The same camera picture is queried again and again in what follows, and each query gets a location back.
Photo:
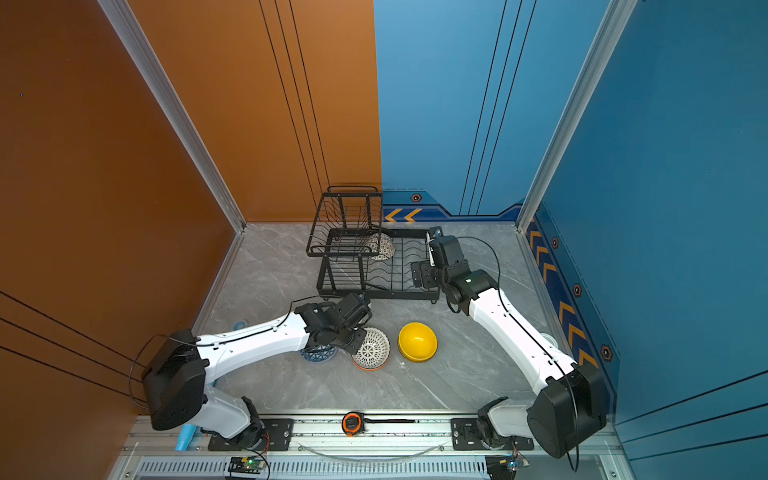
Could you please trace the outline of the green circuit board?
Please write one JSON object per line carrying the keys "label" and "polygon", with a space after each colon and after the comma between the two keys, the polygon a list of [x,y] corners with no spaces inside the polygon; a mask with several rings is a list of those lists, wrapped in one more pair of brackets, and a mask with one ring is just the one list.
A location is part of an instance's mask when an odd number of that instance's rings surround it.
{"label": "green circuit board", "polygon": [[270,479],[271,469],[262,457],[233,456],[227,467],[227,477],[232,479]]}
{"label": "green circuit board", "polygon": [[490,480],[514,480],[530,462],[524,456],[486,456],[486,471]]}

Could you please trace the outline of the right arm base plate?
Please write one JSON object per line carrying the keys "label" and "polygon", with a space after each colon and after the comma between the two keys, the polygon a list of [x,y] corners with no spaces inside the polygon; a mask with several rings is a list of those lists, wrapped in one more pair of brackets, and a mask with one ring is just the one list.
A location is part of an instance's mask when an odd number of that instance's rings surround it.
{"label": "right arm base plate", "polygon": [[501,436],[488,420],[478,417],[452,418],[450,426],[452,446],[457,451],[532,451],[535,447],[531,438]]}

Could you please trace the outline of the right green circuit board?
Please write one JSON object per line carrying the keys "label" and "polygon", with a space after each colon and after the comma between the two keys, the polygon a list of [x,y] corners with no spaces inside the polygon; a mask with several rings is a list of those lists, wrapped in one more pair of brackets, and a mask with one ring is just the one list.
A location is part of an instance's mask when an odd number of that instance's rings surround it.
{"label": "right green circuit board", "polygon": [[514,480],[530,462],[524,456],[486,456],[486,471],[490,480]]}

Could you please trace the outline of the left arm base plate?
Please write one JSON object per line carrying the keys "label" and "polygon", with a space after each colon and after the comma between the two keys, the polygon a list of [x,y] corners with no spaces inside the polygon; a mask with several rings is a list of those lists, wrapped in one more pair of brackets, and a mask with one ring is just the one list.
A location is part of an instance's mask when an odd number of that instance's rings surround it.
{"label": "left arm base plate", "polygon": [[234,439],[225,439],[212,434],[208,450],[258,451],[261,453],[286,452],[289,450],[294,430],[291,418],[267,418],[262,420],[263,428],[258,433],[241,434]]}

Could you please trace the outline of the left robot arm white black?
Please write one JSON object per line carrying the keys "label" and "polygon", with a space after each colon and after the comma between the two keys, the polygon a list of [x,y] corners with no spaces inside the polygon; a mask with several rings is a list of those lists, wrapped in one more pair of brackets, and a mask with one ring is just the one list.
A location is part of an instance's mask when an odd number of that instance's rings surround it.
{"label": "left robot arm white black", "polygon": [[249,398],[214,386],[229,373],[284,353],[332,347],[358,353],[372,317],[370,300],[351,293],[338,301],[306,303],[260,325],[219,334],[189,329],[165,338],[141,373],[156,431],[193,425],[239,450],[258,447],[265,426]]}

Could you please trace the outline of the yellow bowl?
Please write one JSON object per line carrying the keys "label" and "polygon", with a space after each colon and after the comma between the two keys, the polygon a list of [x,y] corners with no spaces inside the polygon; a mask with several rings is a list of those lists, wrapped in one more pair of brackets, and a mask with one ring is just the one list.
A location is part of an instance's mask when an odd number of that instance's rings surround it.
{"label": "yellow bowl", "polygon": [[399,331],[398,348],[407,360],[414,363],[426,362],[437,353],[438,339],[429,326],[411,322]]}

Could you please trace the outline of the left green circuit board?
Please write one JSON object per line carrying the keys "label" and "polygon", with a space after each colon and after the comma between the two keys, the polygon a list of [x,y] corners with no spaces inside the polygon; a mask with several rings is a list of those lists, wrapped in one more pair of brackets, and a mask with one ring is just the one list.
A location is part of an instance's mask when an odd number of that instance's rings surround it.
{"label": "left green circuit board", "polygon": [[271,469],[262,457],[233,456],[227,467],[227,477],[232,479],[270,479]]}

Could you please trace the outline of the orange black tape measure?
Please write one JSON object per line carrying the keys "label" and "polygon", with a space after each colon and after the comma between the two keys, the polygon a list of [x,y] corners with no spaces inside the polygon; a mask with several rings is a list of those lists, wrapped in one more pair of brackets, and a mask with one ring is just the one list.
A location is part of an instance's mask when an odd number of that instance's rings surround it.
{"label": "orange black tape measure", "polygon": [[344,415],[341,422],[342,431],[347,436],[356,436],[365,431],[364,415],[351,411]]}

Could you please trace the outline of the blue cylinder tube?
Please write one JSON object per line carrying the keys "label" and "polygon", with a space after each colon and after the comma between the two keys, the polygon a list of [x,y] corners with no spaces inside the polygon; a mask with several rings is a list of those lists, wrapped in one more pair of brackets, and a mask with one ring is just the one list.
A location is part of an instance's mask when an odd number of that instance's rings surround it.
{"label": "blue cylinder tube", "polygon": [[175,450],[177,452],[185,452],[188,448],[194,436],[197,432],[197,427],[192,424],[185,424],[181,427],[181,430],[177,437],[177,443]]}

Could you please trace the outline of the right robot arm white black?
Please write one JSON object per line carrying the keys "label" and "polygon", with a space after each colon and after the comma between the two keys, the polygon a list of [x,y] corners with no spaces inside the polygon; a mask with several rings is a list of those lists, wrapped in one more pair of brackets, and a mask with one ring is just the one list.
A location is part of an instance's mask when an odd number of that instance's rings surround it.
{"label": "right robot arm white black", "polygon": [[454,313],[483,327],[518,366],[535,399],[517,406],[507,399],[490,403],[479,415],[491,436],[527,437],[553,458],[579,453],[579,446],[608,421],[608,393],[599,368],[583,364],[547,341],[508,299],[500,277],[470,267],[460,239],[440,227],[425,234],[428,260],[416,280],[444,294]]}

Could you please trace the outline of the brown floral patterned bowl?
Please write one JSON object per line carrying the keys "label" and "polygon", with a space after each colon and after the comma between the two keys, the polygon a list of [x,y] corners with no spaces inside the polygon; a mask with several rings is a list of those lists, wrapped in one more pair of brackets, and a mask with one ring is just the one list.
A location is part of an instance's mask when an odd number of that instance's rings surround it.
{"label": "brown floral patterned bowl", "polygon": [[386,234],[371,235],[366,239],[364,246],[371,253],[370,259],[374,262],[388,261],[396,253],[394,241]]}

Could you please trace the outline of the blue triangle patterned bowl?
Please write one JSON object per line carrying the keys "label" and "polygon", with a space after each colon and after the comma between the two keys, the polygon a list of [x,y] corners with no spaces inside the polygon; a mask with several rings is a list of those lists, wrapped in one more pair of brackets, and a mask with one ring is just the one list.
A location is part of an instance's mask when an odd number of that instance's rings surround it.
{"label": "blue triangle patterned bowl", "polygon": [[322,363],[332,359],[338,349],[335,346],[322,346],[310,349],[303,349],[300,354],[303,359],[311,363]]}

